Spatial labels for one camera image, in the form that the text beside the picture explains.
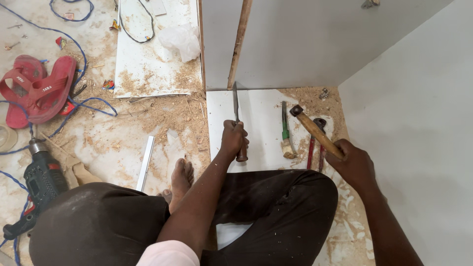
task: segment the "hammer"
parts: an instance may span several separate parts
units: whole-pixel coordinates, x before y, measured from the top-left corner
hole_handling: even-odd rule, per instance
[[[335,155],[340,160],[345,157],[333,142],[320,130],[320,128],[306,115],[304,109],[300,105],[294,106],[290,111],[291,115],[295,116],[301,124],[311,133],[320,145],[322,145],[329,153]]]

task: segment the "metal strip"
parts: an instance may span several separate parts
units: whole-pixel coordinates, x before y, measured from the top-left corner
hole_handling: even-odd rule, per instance
[[[146,180],[146,174],[148,173],[149,160],[151,159],[151,152],[153,151],[154,136],[148,137],[148,143],[146,144],[145,155],[143,156],[143,163],[141,164],[140,175],[138,176],[138,184],[136,190],[143,192]]]

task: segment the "red slipper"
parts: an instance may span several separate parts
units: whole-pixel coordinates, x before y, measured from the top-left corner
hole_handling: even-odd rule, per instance
[[[61,111],[69,95],[76,63],[71,56],[61,56],[54,63],[51,75],[31,84],[28,98],[33,104],[27,110],[30,122],[44,123]]]
[[[28,98],[31,82],[44,79],[46,76],[46,69],[39,60],[29,55],[20,55],[13,63],[13,69],[0,81],[0,93],[7,101],[16,102],[27,109],[31,105],[31,100]],[[7,85],[5,79],[13,79],[12,88]],[[24,128],[28,125],[25,113],[14,104],[8,107],[6,120],[11,128]]]

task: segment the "person's right hand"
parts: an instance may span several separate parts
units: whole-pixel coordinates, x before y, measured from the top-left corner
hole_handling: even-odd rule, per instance
[[[337,170],[342,178],[352,186],[360,196],[372,189],[377,189],[375,167],[368,153],[353,146],[346,139],[336,141],[335,146],[345,154],[340,160],[334,155],[325,152],[327,162]]]
[[[243,122],[236,123],[232,120],[225,120],[223,122],[222,144],[219,153],[222,152],[226,157],[234,160],[242,145],[247,145],[248,147],[250,142],[245,138],[247,135],[248,133],[243,129]]]

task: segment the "green-handled tool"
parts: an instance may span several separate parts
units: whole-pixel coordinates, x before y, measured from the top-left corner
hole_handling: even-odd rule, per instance
[[[284,158],[294,159],[296,157],[291,142],[289,141],[288,111],[285,101],[282,102],[282,153],[284,154]]]

